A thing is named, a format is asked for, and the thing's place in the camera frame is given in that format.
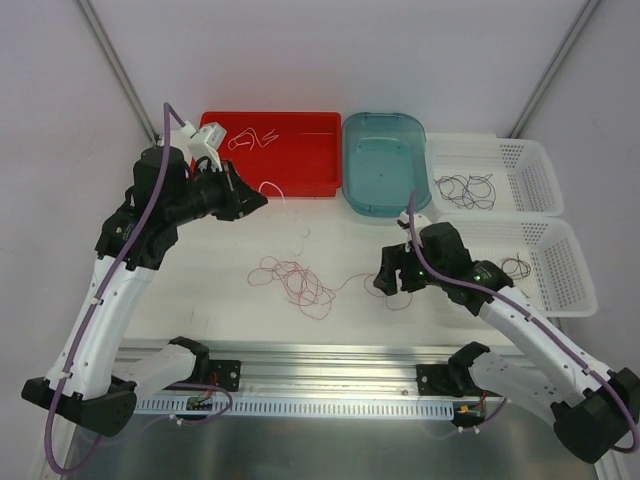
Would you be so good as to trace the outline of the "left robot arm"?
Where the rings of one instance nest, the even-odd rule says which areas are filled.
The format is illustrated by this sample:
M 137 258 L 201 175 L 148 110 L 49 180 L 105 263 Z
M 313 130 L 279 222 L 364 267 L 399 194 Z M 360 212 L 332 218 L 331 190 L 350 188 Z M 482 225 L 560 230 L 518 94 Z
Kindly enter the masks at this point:
M 232 162 L 223 162 L 219 170 L 209 160 L 201 166 L 190 172 L 176 147 L 141 153 L 123 204 L 103 223 L 91 285 L 72 333 L 49 372 L 26 381 L 24 400 L 113 437 L 139 402 L 171 385 L 199 389 L 219 384 L 209 348 L 183 336 L 126 368 L 114 365 L 133 311 L 177 243 L 179 227 L 206 216 L 239 220 L 268 202 L 241 179 Z

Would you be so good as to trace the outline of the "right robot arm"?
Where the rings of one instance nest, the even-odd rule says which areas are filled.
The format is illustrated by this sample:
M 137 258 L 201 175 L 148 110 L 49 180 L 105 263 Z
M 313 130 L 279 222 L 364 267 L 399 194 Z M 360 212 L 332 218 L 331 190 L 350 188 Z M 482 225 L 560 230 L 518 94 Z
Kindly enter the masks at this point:
M 475 260 L 449 222 L 419 225 L 402 213 L 404 242 L 386 246 L 373 281 L 386 296 L 440 288 L 448 299 L 506 336 L 536 367 L 511 365 L 471 342 L 448 361 L 458 395 L 487 390 L 547 423 L 578 459 L 594 464 L 610 451 L 639 450 L 639 378 L 612 370 L 535 310 L 512 278 L 489 260 Z

